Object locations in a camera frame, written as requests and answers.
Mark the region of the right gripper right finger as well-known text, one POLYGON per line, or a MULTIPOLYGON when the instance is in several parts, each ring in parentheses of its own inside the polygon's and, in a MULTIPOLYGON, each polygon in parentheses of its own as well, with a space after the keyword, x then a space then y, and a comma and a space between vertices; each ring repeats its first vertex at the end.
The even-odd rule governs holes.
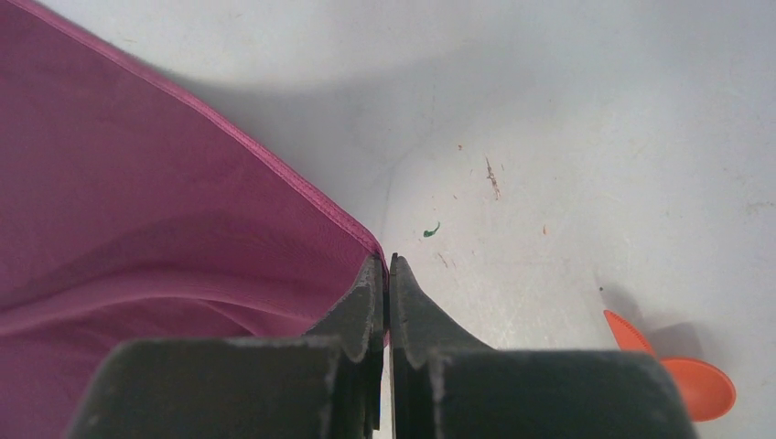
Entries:
POLYGON ((693 438, 653 358, 618 350, 498 350, 424 293, 394 255, 390 314, 397 438, 693 438))

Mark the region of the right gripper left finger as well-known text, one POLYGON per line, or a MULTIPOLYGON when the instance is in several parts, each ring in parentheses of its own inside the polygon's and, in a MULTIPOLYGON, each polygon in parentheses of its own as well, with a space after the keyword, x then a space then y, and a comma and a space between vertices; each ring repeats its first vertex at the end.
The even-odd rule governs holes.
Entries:
POLYGON ((370 438, 380 427, 383 262, 299 337, 158 338, 104 361, 69 438, 370 438))

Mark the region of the magenta cloth napkin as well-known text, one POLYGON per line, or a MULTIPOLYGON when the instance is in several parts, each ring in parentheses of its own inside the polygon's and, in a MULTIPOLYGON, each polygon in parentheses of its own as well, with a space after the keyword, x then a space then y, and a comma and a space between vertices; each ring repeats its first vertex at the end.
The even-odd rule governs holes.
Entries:
POLYGON ((372 234, 188 91, 1 4, 1 435, 59 438, 141 337, 296 336, 372 234))

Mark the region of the orange plastic knife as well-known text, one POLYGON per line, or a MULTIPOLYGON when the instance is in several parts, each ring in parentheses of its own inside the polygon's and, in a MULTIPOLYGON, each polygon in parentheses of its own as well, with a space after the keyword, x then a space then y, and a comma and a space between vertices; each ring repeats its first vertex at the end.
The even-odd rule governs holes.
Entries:
POLYGON ((647 338, 628 320, 610 310, 604 310, 603 315, 620 349, 656 356, 647 338))

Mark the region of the orange plastic spoon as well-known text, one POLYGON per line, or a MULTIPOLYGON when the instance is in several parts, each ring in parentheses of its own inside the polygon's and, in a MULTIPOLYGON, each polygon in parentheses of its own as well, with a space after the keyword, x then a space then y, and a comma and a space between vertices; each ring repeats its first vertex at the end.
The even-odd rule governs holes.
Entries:
POLYGON ((736 388, 721 369, 692 358, 664 358, 660 363, 672 376, 694 422, 718 419, 734 406, 736 388))

